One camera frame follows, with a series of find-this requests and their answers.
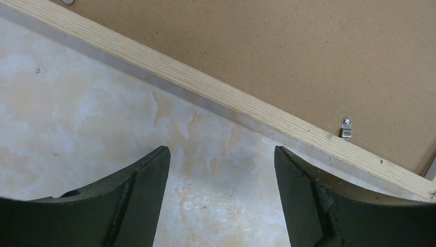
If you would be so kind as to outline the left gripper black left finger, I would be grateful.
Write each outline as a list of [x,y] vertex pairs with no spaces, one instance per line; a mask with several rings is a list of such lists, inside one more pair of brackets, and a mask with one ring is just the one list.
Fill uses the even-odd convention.
[[1,246],[152,246],[170,158],[160,146],[58,198],[1,198]]

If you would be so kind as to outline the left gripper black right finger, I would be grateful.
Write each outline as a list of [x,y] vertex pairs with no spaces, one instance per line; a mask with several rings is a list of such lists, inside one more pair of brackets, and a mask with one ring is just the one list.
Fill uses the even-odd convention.
[[274,164],[292,246],[435,246],[435,204],[362,188],[282,146]]

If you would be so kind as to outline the brown cardboard backing board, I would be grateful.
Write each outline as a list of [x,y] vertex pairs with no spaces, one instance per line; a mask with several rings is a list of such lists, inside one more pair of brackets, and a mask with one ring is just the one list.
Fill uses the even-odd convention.
[[423,175],[435,1],[73,1],[67,8]]

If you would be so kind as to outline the light wooden picture frame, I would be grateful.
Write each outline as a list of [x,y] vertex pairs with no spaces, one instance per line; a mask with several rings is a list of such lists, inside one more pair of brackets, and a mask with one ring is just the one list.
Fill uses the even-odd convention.
[[402,168],[58,4],[51,1],[3,1],[3,4],[126,63],[244,114],[351,167],[435,202],[435,180]]

